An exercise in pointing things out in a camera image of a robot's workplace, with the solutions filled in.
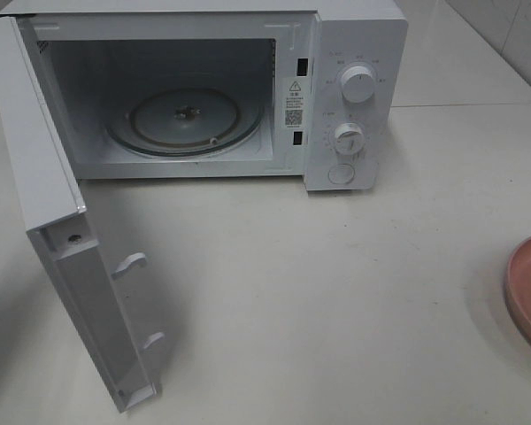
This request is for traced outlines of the round door release button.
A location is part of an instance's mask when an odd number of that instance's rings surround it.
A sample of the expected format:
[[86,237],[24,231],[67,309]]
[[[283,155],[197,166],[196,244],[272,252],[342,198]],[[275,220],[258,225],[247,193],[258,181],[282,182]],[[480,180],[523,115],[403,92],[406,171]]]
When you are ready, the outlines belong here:
[[338,164],[329,169],[327,177],[335,185],[345,185],[353,181],[355,169],[349,164]]

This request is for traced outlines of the white timer knob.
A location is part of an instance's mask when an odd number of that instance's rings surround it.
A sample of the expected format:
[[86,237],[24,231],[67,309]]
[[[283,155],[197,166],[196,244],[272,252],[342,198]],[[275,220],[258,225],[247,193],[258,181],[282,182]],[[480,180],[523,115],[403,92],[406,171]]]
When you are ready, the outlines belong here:
[[335,128],[334,148],[343,156],[353,156],[359,153],[366,144],[363,129],[355,123],[343,123]]

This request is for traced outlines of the white microwave door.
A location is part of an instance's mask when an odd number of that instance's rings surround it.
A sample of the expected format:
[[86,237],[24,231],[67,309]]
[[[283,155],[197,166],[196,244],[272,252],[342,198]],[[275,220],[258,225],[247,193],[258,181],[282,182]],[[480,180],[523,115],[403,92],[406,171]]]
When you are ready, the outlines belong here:
[[110,270],[62,144],[60,96],[42,77],[48,52],[28,19],[0,18],[0,117],[27,237],[114,404],[125,412],[156,395],[116,280],[147,259]]

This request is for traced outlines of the pink round plate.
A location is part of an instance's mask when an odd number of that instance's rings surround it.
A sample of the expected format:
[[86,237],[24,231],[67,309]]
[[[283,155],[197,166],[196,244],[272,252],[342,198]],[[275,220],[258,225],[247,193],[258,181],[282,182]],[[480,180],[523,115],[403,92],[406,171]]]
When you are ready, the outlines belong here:
[[531,345],[531,236],[508,259],[504,298],[514,324]]

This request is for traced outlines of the glass microwave turntable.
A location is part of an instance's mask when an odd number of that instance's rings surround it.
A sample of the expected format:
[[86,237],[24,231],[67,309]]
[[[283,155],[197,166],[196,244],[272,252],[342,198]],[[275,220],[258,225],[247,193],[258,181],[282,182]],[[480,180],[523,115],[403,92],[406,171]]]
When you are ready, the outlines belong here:
[[214,88],[169,89],[114,112],[107,133],[139,154],[188,158],[243,141],[258,128],[264,111],[255,97]]

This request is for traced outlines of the upper white power knob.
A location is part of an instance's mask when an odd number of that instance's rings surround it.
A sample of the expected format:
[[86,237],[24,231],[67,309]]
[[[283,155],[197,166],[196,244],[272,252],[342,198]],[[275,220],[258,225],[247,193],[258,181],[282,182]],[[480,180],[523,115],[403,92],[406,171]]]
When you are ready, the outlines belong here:
[[375,91],[375,73],[366,64],[347,67],[341,77],[340,86],[343,97],[353,104],[368,100]]

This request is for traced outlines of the white microwave oven body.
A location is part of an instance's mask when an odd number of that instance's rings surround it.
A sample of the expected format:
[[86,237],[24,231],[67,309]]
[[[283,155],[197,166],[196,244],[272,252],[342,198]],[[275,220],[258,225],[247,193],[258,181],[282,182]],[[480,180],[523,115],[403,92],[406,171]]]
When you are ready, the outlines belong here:
[[[62,144],[76,179],[300,176],[309,191],[365,190],[388,119],[408,23],[392,1],[13,1],[1,17],[28,19],[48,52],[42,77],[60,96]],[[340,77],[366,64],[374,94],[353,104]],[[169,90],[214,88],[265,107],[255,132],[211,154],[139,154],[107,133],[114,112]],[[358,124],[365,147],[334,148],[335,128]],[[352,182],[335,185],[332,166]]]

